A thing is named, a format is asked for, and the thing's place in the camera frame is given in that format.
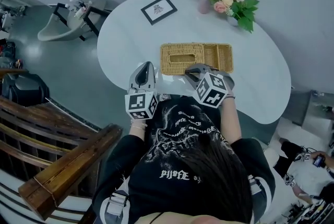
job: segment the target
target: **person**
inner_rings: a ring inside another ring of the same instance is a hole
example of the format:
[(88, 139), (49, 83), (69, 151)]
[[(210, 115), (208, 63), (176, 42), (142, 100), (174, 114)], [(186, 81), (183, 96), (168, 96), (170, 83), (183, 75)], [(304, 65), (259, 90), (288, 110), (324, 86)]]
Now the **person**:
[[(309, 204), (313, 203), (313, 198), (334, 202), (334, 173), (331, 171), (334, 159), (323, 151), (315, 151), (309, 160), (304, 160), (305, 148), (285, 138), (279, 138), (279, 142), (287, 158), (280, 156), (274, 169), (286, 185), (292, 186), (294, 195)], [(322, 167), (314, 165), (318, 157), (324, 158)]]
[[(242, 138), (227, 87), (221, 113), (180, 97), (159, 102), (153, 119), (132, 121), (93, 197), (103, 223), (252, 223), (268, 210), (275, 179), (259, 142)], [(128, 177), (125, 202), (115, 190)]]

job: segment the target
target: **long dark hair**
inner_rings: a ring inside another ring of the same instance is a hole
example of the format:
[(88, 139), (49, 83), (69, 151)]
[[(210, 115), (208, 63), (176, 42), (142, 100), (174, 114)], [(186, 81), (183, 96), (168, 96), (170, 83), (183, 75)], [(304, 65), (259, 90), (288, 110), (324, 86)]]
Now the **long dark hair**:
[(198, 136), (198, 145), (183, 153), (183, 161), (204, 185), (200, 194), (206, 215), (221, 220), (250, 223), (252, 192), (247, 172), (232, 149), (206, 134)]

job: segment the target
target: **woven basket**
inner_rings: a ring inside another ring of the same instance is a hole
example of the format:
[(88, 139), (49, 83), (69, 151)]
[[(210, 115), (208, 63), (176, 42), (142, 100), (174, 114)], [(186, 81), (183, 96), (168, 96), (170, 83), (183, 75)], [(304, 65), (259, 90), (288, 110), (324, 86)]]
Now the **woven basket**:
[(231, 73), (232, 47), (216, 43), (169, 43), (160, 47), (161, 72), (165, 75), (184, 75), (185, 69), (195, 63), (204, 63)]

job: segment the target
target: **pink flower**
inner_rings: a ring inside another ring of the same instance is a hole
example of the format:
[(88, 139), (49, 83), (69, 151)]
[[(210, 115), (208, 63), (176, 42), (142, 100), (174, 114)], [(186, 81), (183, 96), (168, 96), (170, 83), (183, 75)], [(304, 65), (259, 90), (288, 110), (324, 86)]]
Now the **pink flower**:
[(223, 3), (223, 1), (218, 1), (213, 6), (214, 10), (219, 13), (224, 13), (227, 9), (226, 5)]

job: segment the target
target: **pink vase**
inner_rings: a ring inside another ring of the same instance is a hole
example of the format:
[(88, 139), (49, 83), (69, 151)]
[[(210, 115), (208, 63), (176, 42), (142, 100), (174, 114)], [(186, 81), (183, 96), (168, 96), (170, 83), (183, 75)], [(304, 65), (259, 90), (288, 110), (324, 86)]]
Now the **pink vase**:
[(206, 14), (210, 11), (210, 7), (210, 0), (199, 0), (197, 9), (200, 13)]

